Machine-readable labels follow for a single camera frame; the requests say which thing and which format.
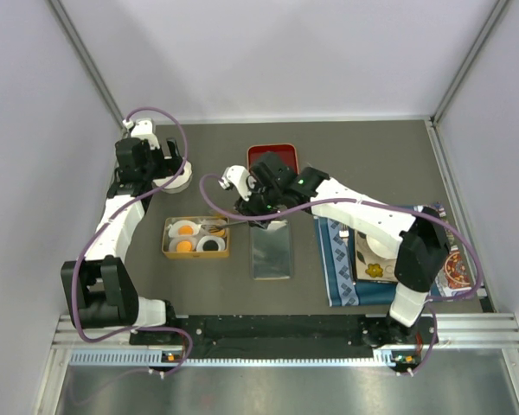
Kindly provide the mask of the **white scalloped dish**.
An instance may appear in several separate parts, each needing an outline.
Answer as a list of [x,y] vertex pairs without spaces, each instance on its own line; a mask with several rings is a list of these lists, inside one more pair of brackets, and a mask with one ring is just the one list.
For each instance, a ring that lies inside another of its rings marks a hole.
[[186,162],[183,171],[178,176],[166,176],[155,179],[153,181],[157,188],[160,188],[164,193],[176,194],[184,191],[192,180],[193,169],[192,163]]

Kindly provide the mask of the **metal tongs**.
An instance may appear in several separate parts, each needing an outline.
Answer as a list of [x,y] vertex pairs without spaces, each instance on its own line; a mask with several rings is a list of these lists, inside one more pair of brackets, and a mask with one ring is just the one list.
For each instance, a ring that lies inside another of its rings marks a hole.
[[239,220],[239,221],[227,221],[227,230],[229,228],[238,227],[238,226],[248,226],[251,228],[260,228],[260,229],[267,229],[271,224],[272,220],[263,220],[263,221],[257,221],[257,220]]

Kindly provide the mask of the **orange cookie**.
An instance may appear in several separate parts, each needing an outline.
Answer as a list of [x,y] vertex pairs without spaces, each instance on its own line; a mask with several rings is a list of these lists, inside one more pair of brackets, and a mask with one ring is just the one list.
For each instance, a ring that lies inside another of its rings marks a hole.
[[181,240],[176,244],[176,252],[192,252],[193,250],[194,245],[190,240]]
[[191,226],[181,226],[178,228],[178,234],[179,235],[193,235],[194,234],[194,229],[193,227]]
[[226,230],[224,228],[214,228],[210,233],[214,236],[223,238],[226,234]]

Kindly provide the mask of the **black sandwich cookie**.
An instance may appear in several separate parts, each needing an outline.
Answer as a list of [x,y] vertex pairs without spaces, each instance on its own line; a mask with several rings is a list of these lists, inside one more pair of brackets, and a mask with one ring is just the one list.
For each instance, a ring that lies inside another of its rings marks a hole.
[[216,240],[207,240],[202,244],[204,252],[217,252],[220,250],[220,245]]

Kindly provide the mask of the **orange cookie top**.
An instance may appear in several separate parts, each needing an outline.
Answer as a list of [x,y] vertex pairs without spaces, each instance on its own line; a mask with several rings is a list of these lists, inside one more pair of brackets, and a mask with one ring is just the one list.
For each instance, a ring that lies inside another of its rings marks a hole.
[[194,234],[194,229],[193,227],[191,226],[181,226],[178,228],[178,234],[179,235],[193,235]]

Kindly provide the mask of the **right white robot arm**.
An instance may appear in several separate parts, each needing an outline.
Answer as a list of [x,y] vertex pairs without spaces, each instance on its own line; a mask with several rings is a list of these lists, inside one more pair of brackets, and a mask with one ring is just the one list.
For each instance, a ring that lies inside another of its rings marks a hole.
[[397,286],[386,317],[386,339],[406,342],[417,333],[421,311],[451,250],[436,210],[394,210],[319,169],[296,172],[273,152],[248,168],[226,168],[222,180],[240,196],[235,210],[261,226],[281,208],[301,208],[364,234],[374,252],[395,262]]

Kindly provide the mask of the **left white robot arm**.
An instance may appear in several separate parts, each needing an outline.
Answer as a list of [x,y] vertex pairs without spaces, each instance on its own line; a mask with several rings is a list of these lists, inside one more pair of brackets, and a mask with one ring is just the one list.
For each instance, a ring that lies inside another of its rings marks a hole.
[[132,236],[144,218],[152,190],[165,184],[183,188],[189,164],[176,140],[128,137],[115,144],[117,167],[106,193],[102,219],[91,241],[61,268],[61,281],[72,324],[87,329],[148,328],[159,342],[171,342],[179,323],[165,300],[139,296],[125,267]]

